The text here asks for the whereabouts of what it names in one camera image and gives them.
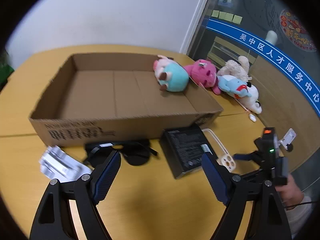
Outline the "white sleeve forearm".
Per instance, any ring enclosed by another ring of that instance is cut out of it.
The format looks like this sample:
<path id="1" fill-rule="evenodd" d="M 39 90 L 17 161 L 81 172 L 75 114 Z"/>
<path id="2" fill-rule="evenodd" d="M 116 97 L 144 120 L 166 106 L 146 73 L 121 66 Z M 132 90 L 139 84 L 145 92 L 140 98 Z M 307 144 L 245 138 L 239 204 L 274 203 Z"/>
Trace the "white sleeve forearm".
<path id="1" fill-rule="evenodd" d="M 286 210 L 292 238 L 297 235 L 313 211 L 313 204 L 307 204 L 310 201 L 311 198 L 303 194 L 303 199 L 299 206 Z"/>

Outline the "person right hand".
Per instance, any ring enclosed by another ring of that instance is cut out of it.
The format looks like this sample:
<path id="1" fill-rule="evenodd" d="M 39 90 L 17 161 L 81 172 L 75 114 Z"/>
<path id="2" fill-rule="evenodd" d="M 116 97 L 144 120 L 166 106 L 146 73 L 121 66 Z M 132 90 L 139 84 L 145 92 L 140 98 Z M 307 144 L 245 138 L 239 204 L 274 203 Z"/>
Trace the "person right hand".
<path id="1" fill-rule="evenodd" d="M 293 209 L 300 204 L 304 198 L 304 193 L 295 183 L 291 174 L 287 176 L 287 184 L 283 186 L 276 186 L 276 191 L 279 193 L 285 207 Z"/>

